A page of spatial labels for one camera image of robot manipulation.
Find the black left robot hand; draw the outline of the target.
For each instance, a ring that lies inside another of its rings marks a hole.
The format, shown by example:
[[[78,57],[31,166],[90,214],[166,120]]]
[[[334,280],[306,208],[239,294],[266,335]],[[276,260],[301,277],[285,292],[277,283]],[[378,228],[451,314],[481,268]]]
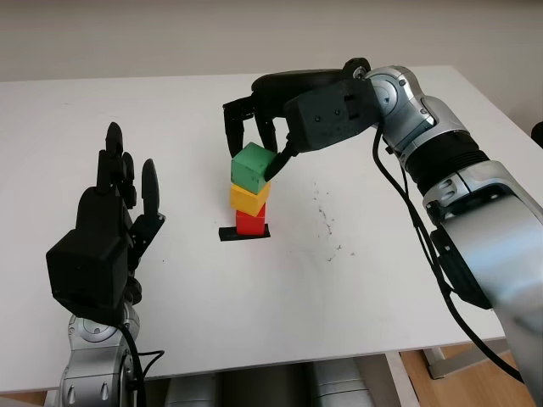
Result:
[[[76,228],[76,297],[98,309],[117,309],[142,300],[134,272],[163,226],[159,213],[160,190],[154,161],[142,170],[143,213],[135,220],[128,211],[137,203],[134,164],[123,150],[121,128],[112,122],[98,154],[97,184],[78,204]]]

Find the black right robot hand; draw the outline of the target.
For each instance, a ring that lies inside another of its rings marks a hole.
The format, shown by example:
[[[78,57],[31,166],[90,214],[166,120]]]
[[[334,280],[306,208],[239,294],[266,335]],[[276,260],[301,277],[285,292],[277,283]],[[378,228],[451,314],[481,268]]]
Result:
[[[263,75],[255,80],[249,96],[223,105],[230,154],[235,156],[242,150],[244,122],[253,119],[263,147],[277,155],[264,172],[265,181],[272,179],[290,158],[298,154],[291,142],[287,142],[283,151],[278,150],[273,120],[284,116],[284,105],[290,100],[315,88],[339,81],[343,76],[344,72],[340,69],[292,70]]]

